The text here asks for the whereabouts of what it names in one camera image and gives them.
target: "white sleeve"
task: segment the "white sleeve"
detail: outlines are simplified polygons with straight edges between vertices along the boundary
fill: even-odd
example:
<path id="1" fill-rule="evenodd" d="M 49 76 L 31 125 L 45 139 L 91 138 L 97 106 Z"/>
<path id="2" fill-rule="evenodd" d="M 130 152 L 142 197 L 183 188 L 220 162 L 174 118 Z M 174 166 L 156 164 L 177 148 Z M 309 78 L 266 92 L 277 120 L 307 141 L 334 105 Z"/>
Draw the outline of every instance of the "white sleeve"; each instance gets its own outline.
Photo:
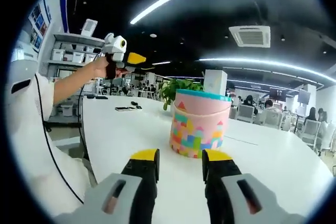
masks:
<path id="1" fill-rule="evenodd" d="M 38 80 L 38 86 L 40 90 L 40 97 L 41 97 L 41 103 L 42 103 L 42 110 L 43 110 L 43 117 L 44 120 L 47 121 L 50 117 L 53 103 L 54 103 L 54 83 L 49 82 L 46 77 L 41 76 L 39 73 L 36 73 L 37 80 Z M 33 82 L 33 87 L 34 87 L 34 99 L 35 99 L 35 104 L 38 109 L 38 113 L 41 114 L 40 112 L 40 97 L 39 97 L 39 92 L 37 88 L 37 81 L 36 78 L 34 77 L 34 82 Z"/>

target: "office floor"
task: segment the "office floor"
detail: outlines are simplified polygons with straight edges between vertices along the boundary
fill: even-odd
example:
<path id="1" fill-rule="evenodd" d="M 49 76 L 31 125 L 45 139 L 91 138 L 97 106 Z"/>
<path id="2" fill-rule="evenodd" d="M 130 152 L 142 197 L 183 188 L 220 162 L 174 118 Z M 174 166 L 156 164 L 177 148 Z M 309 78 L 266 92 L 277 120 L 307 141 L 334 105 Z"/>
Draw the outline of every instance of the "office floor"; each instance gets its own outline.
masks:
<path id="1" fill-rule="evenodd" d="M 64 138 L 70 138 L 79 136 L 79 131 L 76 128 L 67 128 L 67 127 L 60 127 L 60 128 L 52 128 L 52 131 L 49 132 L 49 135 L 52 140 L 59 140 Z M 69 151 L 69 155 L 71 157 L 82 157 L 83 155 L 83 147 L 74 148 Z M 331 152 L 322 153 L 320 156 L 322 161 L 327 165 L 328 169 L 333 173 L 332 167 L 336 165 L 336 156 L 333 157 Z"/>

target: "monitor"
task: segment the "monitor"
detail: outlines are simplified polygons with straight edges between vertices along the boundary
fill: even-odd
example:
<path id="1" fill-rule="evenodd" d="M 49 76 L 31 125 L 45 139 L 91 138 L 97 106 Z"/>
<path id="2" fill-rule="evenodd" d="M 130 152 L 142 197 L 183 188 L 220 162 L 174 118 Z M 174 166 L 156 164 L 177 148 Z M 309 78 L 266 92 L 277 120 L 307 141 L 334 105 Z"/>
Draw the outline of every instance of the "monitor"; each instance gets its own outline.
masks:
<path id="1" fill-rule="evenodd" d="M 303 104 L 308 104 L 310 99 L 310 93 L 306 90 L 300 89 L 298 102 Z"/>
<path id="2" fill-rule="evenodd" d="M 269 91 L 269 98 L 276 100 L 276 101 L 286 101 L 286 94 L 287 90 L 282 90 L 282 89 L 270 89 Z"/>

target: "colorful block pattern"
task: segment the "colorful block pattern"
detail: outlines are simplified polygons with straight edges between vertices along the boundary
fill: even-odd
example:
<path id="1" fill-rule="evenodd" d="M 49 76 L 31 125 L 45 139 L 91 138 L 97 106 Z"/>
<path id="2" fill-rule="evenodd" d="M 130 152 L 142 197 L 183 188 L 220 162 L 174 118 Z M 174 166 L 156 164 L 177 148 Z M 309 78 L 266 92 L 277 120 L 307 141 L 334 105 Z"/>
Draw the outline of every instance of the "colorful block pattern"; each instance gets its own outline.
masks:
<path id="1" fill-rule="evenodd" d="M 201 158 L 203 149 L 214 149 L 222 145 L 224 134 L 222 121 L 218 122 L 216 131 L 210 139 L 204 137 L 201 126 L 195 128 L 193 125 L 188 117 L 175 111 L 170 139 L 170 146 L 174 151 L 187 157 Z"/>

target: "person's arm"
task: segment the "person's arm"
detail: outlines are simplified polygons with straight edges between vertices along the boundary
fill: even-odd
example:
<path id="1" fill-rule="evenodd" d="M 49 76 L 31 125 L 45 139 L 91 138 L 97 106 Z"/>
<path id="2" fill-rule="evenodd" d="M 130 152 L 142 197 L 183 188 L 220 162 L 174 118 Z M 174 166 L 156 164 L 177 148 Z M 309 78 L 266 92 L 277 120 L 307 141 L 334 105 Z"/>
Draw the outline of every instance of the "person's arm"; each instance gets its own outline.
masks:
<path id="1" fill-rule="evenodd" d="M 97 77 L 105 78 L 107 65 L 108 62 L 106 57 L 100 57 L 97 60 L 78 69 L 72 75 L 57 81 L 54 87 L 54 104 L 57 104 L 73 95 L 91 79 Z M 128 71 L 123 69 L 115 70 L 116 78 L 121 77 L 125 73 L 128 73 Z"/>

